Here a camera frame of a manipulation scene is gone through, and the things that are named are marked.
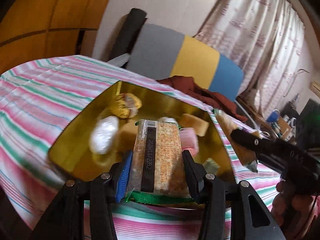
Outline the right hand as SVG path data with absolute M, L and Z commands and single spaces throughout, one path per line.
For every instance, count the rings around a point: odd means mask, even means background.
M 319 196 L 292 194 L 289 184 L 276 185 L 271 214 L 286 239 L 319 239 Z

